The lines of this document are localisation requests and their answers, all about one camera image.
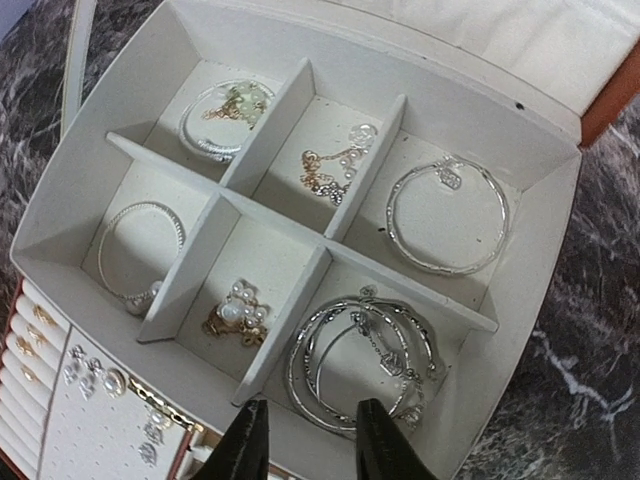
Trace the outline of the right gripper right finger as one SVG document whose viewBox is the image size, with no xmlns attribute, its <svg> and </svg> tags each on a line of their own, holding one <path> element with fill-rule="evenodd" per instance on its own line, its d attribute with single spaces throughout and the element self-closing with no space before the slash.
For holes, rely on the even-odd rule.
<svg viewBox="0 0 640 480">
<path fill-rule="evenodd" d="M 360 480 L 435 478 L 376 398 L 358 403 L 356 470 Z"/>
</svg>

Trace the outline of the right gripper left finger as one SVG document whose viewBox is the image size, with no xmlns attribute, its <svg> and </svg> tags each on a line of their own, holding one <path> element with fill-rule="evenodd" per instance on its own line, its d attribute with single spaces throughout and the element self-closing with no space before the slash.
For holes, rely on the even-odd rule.
<svg viewBox="0 0 640 480">
<path fill-rule="evenodd" d="M 249 400 L 193 480 L 265 480 L 269 474 L 269 410 Z"/>
</svg>

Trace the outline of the red jewelry tray insert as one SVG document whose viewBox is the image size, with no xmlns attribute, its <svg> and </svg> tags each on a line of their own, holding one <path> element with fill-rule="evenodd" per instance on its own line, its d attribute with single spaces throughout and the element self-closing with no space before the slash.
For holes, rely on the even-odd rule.
<svg viewBox="0 0 640 480">
<path fill-rule="evenodd" d="M 1 344 L 4 479 L 190 479 L 207 430 L 22 281 Z"/>
</svg>

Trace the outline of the red wooden jewelry box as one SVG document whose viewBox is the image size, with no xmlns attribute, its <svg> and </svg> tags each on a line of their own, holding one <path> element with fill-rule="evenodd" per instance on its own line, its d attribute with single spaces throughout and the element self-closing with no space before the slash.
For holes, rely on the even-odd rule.
<svg viewBox="0 0 640 480">
<path fill-rule="evenodd" d="M 178 137 L 185 108 L 231 79 L 274 101 L 228 164 Z M 352 479 L 355 444 L 305 419 L 288 350 L 322 304 L 367 285 L 436 334 L 446 376 L 411 443 L 441 479 L 468 457 L 511 379 L 556 265 L 582 163 L 579 115 L 497 66 L 326 1 L 166 1 L 63 136 L 11 248 L 71 325 L 172 406 L 223 432 L 269 402 L 271 458 L 304 479 Z M 466 276 L 393 250 L 385 205 L 410 169 L 456 155 L 503 187 L 502 253 Z M 98 279 L 103 219 L 171 208 L 186 243 L 143 317 Z"/>
</svg>

